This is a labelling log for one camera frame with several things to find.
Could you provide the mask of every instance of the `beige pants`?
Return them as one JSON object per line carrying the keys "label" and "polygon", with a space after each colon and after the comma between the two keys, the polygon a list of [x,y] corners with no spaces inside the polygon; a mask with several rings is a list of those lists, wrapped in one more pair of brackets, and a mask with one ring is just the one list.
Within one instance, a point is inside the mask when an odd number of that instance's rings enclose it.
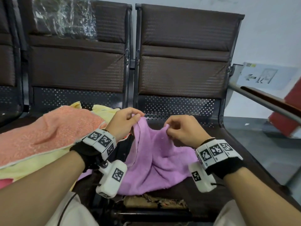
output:
{"label": "beige pants", "polygon": [[[74,195],[73,192],[68,192],[62,200],[53,216],[47,222],[46,226],[57,226],[58,220],[70,198]],[[245,226],[245,222],[235,200],[229,201],[221,210],[214,222],[214,226]],[[68,205],[60,226],[99,226],[94,220],[91,213],[80,203],[78,195]]]}

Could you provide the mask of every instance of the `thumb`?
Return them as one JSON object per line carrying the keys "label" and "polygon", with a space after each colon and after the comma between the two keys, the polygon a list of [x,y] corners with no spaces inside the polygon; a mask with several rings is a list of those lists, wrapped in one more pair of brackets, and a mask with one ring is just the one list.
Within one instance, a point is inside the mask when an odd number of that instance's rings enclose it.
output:
{"label": "thumb", "polygon": [[169,135],[175,139],[179,139],[179,137],[181,135],[180,129],[173,129],[173,128],[167,129],[166,133],[167,133],[167,135]]}
{"label": "thumb", "polygon": [[134,124],[136,124],[141,118],[140,114],[136,114],[134,115],[131,119],[129,119],[129,123],[131,126],[133,126]]}

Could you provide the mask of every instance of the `brown chair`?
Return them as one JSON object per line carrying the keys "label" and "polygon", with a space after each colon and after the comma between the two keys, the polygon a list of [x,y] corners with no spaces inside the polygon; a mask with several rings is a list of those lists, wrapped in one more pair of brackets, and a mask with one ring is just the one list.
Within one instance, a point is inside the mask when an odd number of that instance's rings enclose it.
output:
{"label": "brown chair", "polygon": [[23,112],[21,56],[13,12],[0,0],[0,126],[17,119]]}
{"label": "brown chair", "polygon": [[[257,177],[301,209],[223,124],[231,59],[244,15],[148,4],[137,4],[136,9],[134,107],[145,112],[153,129],[162,128],[171,115],[195,116],[211,136],[225,139]],[[209,222],[232,199],[225,187],[200,193],[192,178],[150,195],[184,199],[191,219]],[[149,216],[148,211],[140,209],[139,216]],[[116,215],[123,220],[130,216],[135,221],[131,213],[135,211],[124,210]],[[158,215],[171,216],[160,211]]]}
{"label": "brown chair", "polygon": [[[18,0],[17,4],[30,110],[0,133],[76,101],[90,110],[94,104],[127,107],[131,5],[99,0]],[[55,18],[56,7],[63,4],[65,22]]]}

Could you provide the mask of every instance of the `wire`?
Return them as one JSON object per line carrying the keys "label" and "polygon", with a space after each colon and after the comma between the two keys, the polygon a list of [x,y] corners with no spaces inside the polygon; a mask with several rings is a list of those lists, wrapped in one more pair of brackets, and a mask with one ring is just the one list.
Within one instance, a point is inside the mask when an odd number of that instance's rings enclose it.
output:
{"label": "wire", "polygon": [[64,213],[65,213],[65,211],[66,211],[68,205],[70,204],[70,202],[72,201],[72,199],[73,199],[76,195],[77,195],[77,194],[74,194],[74,195],[70,198],[70,200],[68,201],[68,203],[66,204],[64,210],[62,211],[62,214],[61,214],[61,216],[60,216],[60,219],[58,220],[58,226],[60,226],[60,224],[61,224],[63,215],[64,215]]}
{"label": "wire", "polygon": [[213,186],[224,186],[223,184],[219,184],[219,183],[211,183],[211,185],[213,185]]}

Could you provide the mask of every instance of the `clear plastic wrap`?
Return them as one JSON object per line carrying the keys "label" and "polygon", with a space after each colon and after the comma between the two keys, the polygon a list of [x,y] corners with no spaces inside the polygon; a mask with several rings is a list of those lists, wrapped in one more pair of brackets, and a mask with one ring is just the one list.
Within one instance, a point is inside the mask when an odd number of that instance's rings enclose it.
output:
{"label": "clear plastic wrap", "polygon": [[32,0],[32,11],[39,34],[97,40],[90,0]]}

